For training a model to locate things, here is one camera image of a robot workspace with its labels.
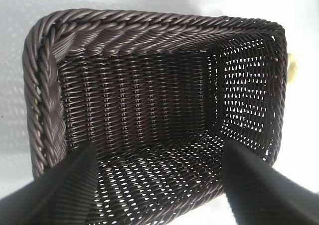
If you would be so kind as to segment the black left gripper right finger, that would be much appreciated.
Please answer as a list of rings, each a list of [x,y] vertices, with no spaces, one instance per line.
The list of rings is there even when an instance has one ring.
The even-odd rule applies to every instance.
[[[319,223],[319,196],[274,170],[240,142],[225,142],[221,174],[237,224]]]

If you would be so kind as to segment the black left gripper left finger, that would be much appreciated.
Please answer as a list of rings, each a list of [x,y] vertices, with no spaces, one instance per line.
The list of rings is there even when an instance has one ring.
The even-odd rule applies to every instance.
[[[84,225],[98,185],[97,149],[83,144],[0,201],[2,225]]]

